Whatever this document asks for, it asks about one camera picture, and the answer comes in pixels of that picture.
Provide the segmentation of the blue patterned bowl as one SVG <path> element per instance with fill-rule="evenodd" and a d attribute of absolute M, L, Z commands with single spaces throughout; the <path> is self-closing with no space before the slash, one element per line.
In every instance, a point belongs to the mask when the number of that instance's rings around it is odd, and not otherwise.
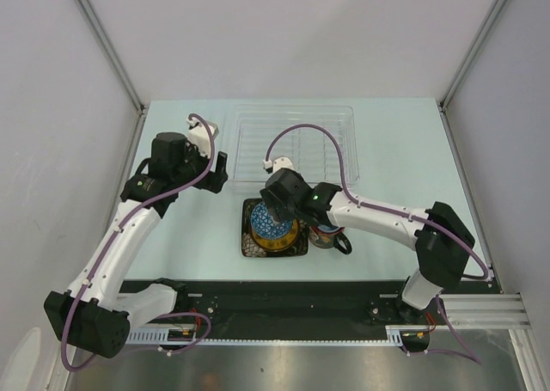
<path fill-rule="evenodd" d="M 293 222 L 275 223 L 264 202 L 259 202 L 252 210 L 250 226 L 259 237 L 267 240 L 282 238 L 290 233 Z"/>

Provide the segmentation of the yellow round patterned plate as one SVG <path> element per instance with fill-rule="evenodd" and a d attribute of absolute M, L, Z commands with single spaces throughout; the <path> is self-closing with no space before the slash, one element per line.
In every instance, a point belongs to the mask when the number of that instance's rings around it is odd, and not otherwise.
<path fill-rule="evenodd" d="M 281 252 L 294 245 L 299 236 L 297 220 L 273 224 L 260 221 L 250 225 L 253 241 L 269 252 Z"/>

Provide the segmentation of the black square floral plate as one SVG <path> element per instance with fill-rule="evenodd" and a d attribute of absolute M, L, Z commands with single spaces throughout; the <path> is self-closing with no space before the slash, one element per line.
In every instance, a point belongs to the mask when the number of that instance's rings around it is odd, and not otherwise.
<path fill-rule="evenodd" d="M 241 254 L 246 258 L 304 256 L 309 250 L 303 221 L 276 222 L 262 199 L 245 199 L 241 210 Z"/>

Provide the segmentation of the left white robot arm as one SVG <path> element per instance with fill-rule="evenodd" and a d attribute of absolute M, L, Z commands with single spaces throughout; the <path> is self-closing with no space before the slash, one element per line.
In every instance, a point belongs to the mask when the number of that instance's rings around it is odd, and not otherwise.
<path fill-rule="evenodd" d="M 179 194 L 190 188 L 219 193 L 228 178 L 227 156 L 215 150 L 218 129 L 198 123 L 188 133 L 162 132 L 150 156 L 125 183 L 112 223 L 87 265 L 63 293 L 52 291 L 46 316 L 63 348 L 115 357 L 131 330 L 161 316 L 184 320 L 190 302 L 181 283 L 159 278 L 119 298 L 139 249 Z"/>

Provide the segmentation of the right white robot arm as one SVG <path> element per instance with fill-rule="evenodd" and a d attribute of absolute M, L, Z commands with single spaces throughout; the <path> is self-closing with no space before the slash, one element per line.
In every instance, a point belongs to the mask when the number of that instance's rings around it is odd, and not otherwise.
<path fill-rule="evenodd" d="M 260 190 L 276 221 L 298 219 L 310 227 L 346 228 L 396 242 L 416 254 L 417 268 L 403 284 L 394 313 L 416 323 L 432 300 L 465 277 L 475 239 L 452 207 L 406 208 L 361 199 L 339 185 L 310 186 L 290 168 L 273 173 Z"/>

